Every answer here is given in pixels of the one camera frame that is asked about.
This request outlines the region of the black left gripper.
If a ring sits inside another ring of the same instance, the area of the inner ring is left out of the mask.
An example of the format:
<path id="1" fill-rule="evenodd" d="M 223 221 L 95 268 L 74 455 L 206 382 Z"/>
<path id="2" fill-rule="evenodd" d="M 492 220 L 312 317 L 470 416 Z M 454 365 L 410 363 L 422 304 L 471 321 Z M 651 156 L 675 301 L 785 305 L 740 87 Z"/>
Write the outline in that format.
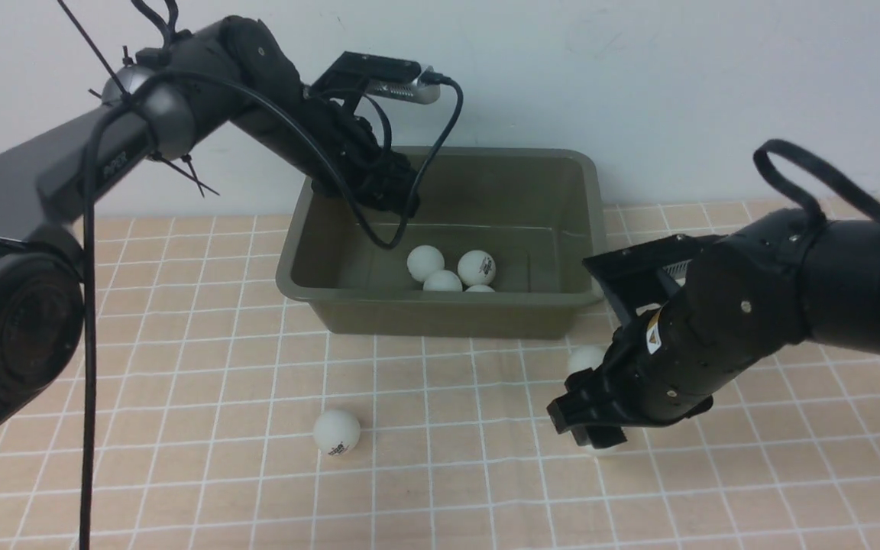
<path id="1" fill-rule="evenodd" d="M 404 156 L 380 143 L 369 121 L 346 105 L 307 92 L 287 94 L 287 112 L 315 139 L 357 202 L 366 208 L 402 215 L 416 172 Z"/>

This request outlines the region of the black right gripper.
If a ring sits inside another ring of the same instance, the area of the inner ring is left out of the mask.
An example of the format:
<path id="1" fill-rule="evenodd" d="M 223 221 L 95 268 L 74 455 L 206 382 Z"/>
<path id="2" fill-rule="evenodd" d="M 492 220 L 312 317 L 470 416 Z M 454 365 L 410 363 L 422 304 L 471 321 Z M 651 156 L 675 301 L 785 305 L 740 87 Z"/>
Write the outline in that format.
<path id="1" fill-rule="evenodd" d="M 689 375 L 662 334 L 662 313 L 618 328 L 597 369 L 567 377 L 565 394 L 547 407 L 558 434 L 571 432 L 584 450 L 608 450 L 628 441 L 620 427 L 668 427 L 711 410 L 710 394 L 685 387 Z"/>

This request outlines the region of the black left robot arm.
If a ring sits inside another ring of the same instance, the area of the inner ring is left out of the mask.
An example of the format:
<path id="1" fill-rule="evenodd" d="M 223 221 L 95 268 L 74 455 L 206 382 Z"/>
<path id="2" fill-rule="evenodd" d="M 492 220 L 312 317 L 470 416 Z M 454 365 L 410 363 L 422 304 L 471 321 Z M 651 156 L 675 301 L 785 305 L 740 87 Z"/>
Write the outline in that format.
<path id="1" fill-rule="evenodd" d="M 69 365 L 93 318 L 95 203 L 144 160 L 173 163 L 233 123 L 306 175 L 313 192 L 356 212 L 418 212 L 422 174 L 395 152 L 384 125 L 376 139 L 355 114 L 362 97 L 390 96 L 401 81 L 424 83 L 409 60 L 343 53 L 308 85 L 265 23 L 228 15 L 199 31 L 177 29 L 177 4 L 161 18 L 135 7 L 162 46 L 126 59 L 87 114 L 0 154 L 0 425 Z"/>

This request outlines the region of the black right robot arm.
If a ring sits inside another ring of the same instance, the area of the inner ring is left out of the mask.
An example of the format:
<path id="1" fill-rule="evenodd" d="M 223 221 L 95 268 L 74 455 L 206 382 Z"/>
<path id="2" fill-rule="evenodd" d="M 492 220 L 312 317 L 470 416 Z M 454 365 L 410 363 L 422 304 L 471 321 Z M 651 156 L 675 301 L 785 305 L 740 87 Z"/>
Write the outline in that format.
<path id="1" fill-rule="evenodd" d="M 880 355 L 880 223 L 782 209 L 729 235 L 671 235 L 583 262 L 620 320 L 600 365 L 547 413 L 576 445 L 669 427 L 804 341 Z"/>

